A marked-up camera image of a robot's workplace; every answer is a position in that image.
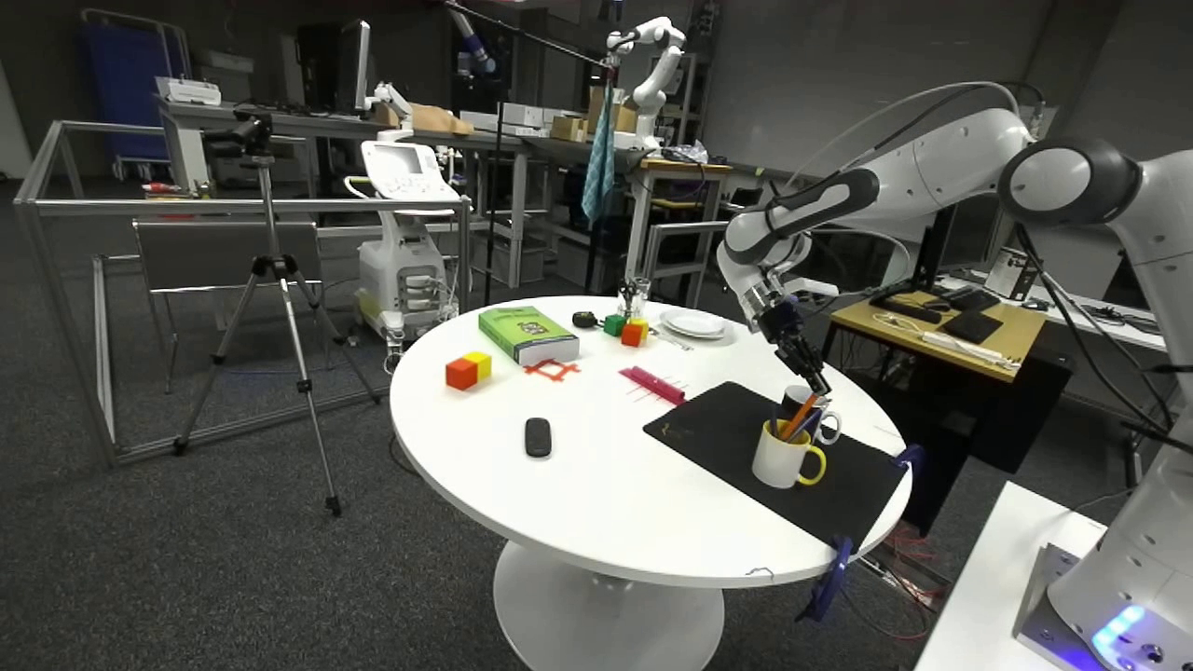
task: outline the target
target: table pedestal base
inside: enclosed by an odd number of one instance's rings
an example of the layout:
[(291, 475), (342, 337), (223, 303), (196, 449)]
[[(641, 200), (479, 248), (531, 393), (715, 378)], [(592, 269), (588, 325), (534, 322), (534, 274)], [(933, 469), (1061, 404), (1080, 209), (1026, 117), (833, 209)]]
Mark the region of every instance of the table pedestal base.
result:
[(498, 624), (534, 671), (692, 671), (715, 655), (725, 595), (586, 576), (509, 545)]

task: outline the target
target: tripod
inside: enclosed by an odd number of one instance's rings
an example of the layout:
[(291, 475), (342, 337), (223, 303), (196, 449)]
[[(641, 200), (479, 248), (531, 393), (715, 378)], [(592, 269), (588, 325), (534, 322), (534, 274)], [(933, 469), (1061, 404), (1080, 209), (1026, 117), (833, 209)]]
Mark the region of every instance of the tripod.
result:
[(218, 378), (223, 369), (223, 357), (227, 357), (227, 347), (237, 341), (237, 328), (258, 292), (258, 284), (274, 281), (281, 286), (281, 297), (284, 297), (284, 313), (286, 313), (286, 333), (291, 333), (291, 349), (296, 349), (296, 367), (299, 367), (299, 397), (306, 400), (306, 418), (309, 418), (309, 429), (314, 429), (314, 449), (321, 454), (321, 469), (324, 469), (324, 485), (330, 485), (330, 512), (334, 520), (342, 513), (341, 508), (341, 487), (337, 487), (337, 476), (334, 476), (334, 461), (330, 461), (330, 449), (324, 449), (324, 429), (321, 429), (321, 409), (314, 404), (314, 379), (309, 379), (309, 369), (306, 369), (306, 354), (301, 354), (301, 337), (299, 337), (299, 316), (296, 316), (296, 292), (306, 297), (319, 328), (337, 344), (337, 354), (356, 369), (356, 378), (363, 379), (363, 387), (373, 397), (373, 404), (382, 404), (382, 397), (368, 387), (365, 372), (341, 349), (349, 344), (349, 337), (341, 337), (341, 328), (334, 325), (330, 308), (314, 297), (299, 262), (291, 255), (281, 249), (281, 235), (275, 235), (275, 214), (274, 214), (274, 158), (267, 158), (262, 149), (268, 146), (268, 121), (258, 121), (253, 125), (253, 139), (248, 139), (248, 166), (258, 169), (258, 183), (262, 183), (262, 200), (267, 200), (267, 235), (268, 235), (268, 256), (253, 256), (249, 262), (249, 275), (237, 297), (237, 313), (223, 328), (223, 341), (212, 354), (212, 369), (197, 393), (197, 404), (175, 439), (175, 454), (187, 454), (189, 449), (189, 433), (196, 433), (196, 420), (203, 414), (203, 408), (208, 404), (212, 387), (218, 387)]

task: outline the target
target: white mug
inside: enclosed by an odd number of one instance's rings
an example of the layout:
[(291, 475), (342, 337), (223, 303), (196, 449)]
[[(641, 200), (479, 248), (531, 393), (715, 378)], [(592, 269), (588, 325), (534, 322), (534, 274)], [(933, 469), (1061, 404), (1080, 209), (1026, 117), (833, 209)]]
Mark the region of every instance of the white mug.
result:
[(827, 454), (815, 443), (815, 435), (780, 435), (780, 420), (764, 420), (754, 451), (754, 476), (764, 481), (767, 487), (793, 487), (793, 485), (820, 485), (827, 475)]

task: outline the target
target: light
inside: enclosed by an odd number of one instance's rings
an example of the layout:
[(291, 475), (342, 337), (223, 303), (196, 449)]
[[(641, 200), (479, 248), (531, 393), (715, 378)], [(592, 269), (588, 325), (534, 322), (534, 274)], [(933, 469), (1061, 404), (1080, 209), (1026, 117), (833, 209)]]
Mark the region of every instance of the light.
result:
[(1146, 618), (1146, 608), (1130, 604), (1124, 608), (1103, 629), (1093, 633), (1093, 649), (1103, 655), (1103, 661), (1117, 661), (1117, 640), (1136, 627)]

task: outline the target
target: black mat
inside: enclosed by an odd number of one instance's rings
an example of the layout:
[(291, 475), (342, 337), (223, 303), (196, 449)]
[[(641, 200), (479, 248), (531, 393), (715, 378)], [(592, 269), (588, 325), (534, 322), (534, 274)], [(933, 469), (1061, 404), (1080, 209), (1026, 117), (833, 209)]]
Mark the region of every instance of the black mat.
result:
[(827, 449), (827, 475), (820, 485), (793, 485), (787, 491), (767, 487), (754, 476), (754, 451), (761, 420), (775, 418), (775, 409), (774, 400), (742, 383), (721, 383), (648, 420), (646, 433), (826, 545), (841, 545), (843, 538), (862, 545), (899, 485), (899, 461), (843, 435)]

